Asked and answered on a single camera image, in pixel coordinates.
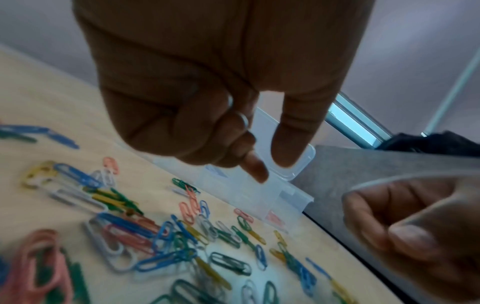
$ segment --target transparent plastic lid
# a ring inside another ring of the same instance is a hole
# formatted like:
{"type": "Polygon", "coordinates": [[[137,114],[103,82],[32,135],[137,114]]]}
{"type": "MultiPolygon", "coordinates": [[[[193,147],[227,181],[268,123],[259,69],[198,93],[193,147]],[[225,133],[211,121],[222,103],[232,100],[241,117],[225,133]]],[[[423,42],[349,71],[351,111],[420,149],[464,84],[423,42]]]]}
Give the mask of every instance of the transparent plastic lid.
{"type": "Polygon", "coordinates": [[[278,166],[272,159],[270,147],[275,129],[279,122],[272,116],[257,108],[253,117],[251,132],[256,137],[255,151],[263,159],[270,172],[275,173],[284,180],[293,180],[315,157],[315,148],[308,145],[298,161],[290,168],[278,166]]]}

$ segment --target clear plastic box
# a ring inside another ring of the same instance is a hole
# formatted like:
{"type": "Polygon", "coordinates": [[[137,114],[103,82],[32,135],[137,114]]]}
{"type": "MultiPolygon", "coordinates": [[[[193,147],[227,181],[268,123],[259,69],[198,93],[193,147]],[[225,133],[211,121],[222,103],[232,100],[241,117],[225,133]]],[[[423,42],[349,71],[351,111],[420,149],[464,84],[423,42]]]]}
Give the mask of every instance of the clear plastic box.
{"type": "Polygon", "coordinates": [[[290,168],[277,166],[270,154],[277,124],[275,119],[257,108],[252,132],[257,137],[255,150],[270,171],[264,184],[256,182],[239,167],[225,169],[212,165],[192,166],[173,157],[136,153],[201,191],[206,191],[277,229],[288,232],[295,226],[306,206],[314,200],[288,181],[310,163],[315,156],[315,148],[309,145],[299,161],[290,168]]]}

